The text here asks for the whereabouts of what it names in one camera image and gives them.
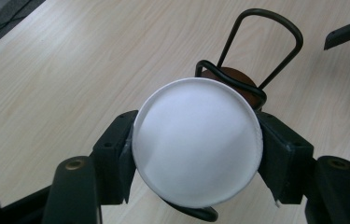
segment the wooden table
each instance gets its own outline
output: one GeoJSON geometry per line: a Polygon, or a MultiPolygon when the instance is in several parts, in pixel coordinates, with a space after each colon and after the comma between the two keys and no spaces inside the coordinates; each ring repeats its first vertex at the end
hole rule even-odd
{"type": "MultiPolygon", "coordinates": [[[[53,1],[0,40],[0,202],[50,185],[63,160],[89,155],[120,113],[159,87],[216,63],[236,17],[266,8],[301,30],[301,53],[265,89],[271,113],[315,146],[350,160],[350,42],[323,50],[350,23],[350,1],[53,1]]],[[[282,26],[252,17],[224,65],[260,83],[294,46],[282,26]]],[[[276,207],[259,175],[215,206],[217,223],[306,223],[304,205],[276,207]]],[[[129,204],[103,207],[105,223],[204,223],[156,196],[136,173],[129,204]]]]}

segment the dark gray floor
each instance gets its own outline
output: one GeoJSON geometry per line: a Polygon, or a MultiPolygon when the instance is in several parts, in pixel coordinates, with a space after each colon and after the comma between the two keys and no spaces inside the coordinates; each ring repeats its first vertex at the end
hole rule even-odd
{"type": "Polygon", "coordinates": [[[13,17],[13,21],[5,25],[3,29],[0,29],[0,38],[8,33],[12,28],[14,28],[21,20],[17,18],[22,18],[28,16],[37,7],[39,7],[45,0],[12,0],[8,2],[0,10],[0,26],[6,24],[13,17]]]}

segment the white bowl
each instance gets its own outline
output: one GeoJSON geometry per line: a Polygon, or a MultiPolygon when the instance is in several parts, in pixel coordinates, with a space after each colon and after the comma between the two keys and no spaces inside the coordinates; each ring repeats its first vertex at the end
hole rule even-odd
{"type": "Polygon", "coordinates": [[[247,101],[217,81],[192,77],[152,94],[133,125],[133,157],[147,185],[189,208],[222,203],[253,178],[262,134],[247,101]]]}

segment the white circular object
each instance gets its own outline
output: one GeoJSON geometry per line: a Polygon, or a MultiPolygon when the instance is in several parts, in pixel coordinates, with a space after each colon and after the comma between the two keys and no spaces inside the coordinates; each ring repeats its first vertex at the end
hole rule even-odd
{"type": "Polygon", "coordinates": [[[217,81],[192,77],[152,94],[133,125],[133,157],[147,185],[189,208],[221,203],[259,168],[262,134],[247,101],[217,81]]]}

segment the black wire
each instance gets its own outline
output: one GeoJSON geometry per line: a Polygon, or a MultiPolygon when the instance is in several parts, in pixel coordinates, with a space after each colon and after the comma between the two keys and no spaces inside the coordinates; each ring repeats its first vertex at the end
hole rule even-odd
{"type": "Polygon", "coordinates": [[[21,8],[19,8],[19,9],[14,13],[14,15],[12,15],[12,17],[11,17],[8,21],[6,21],[6,22],[0,24],[0,31],[1,31],[3,28],[5,28],[6,26],[8,26],[10,23],[14,22],[14,21],[19,21],[19,20],[25,19],[26,17],[19,17],[19,18],[15,18],[15,17],[16,17],[16,16],[18,15],[18,13],[20,13],[24,8],[26,8],[26,6],[29,5],[29,3],[31,3],[31,2],[32,2],[32,0],[27,1],[21,8]]]}

